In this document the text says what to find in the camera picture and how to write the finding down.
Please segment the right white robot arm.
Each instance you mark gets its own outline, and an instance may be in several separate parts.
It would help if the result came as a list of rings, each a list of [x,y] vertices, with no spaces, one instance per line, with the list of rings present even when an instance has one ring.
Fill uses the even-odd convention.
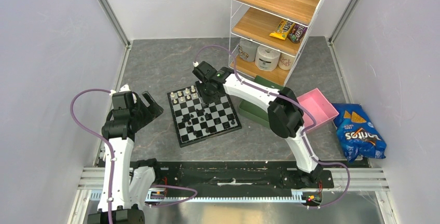
[[[290,88],[263,87],[231,68],[216,70],[205,61],[194,62],[193,66],[192,72],[198,79],[196,88],[203,103],[215,103],[222,96],[232,95],[256,105],[268,115],[271,131],[289,145],[300,171],[300,182],[305,187],[313,187],[320,181],[323,168],[305,134],[303,116],[307,111]]]

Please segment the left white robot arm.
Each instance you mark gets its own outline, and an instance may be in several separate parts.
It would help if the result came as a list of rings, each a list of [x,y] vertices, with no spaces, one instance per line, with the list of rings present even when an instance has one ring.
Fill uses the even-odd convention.
[[[141,95],[124,85],[111,91],[113,109],[109,112],[102,136],[109,142],[105,148],[103,190],[97,212],[87,223],[145,223],[143,204],[150,187],[161,184],[163,173],[157,160],[137,161],[130,165],[135,134],[163,113],[151,95]]]

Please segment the black white chessboard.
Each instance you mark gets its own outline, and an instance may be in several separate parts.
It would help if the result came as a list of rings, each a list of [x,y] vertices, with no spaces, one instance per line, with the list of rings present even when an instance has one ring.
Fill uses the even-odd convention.
[[[242,128],[229,95],[207,105],[192,85],[167,97],[181,148]]]

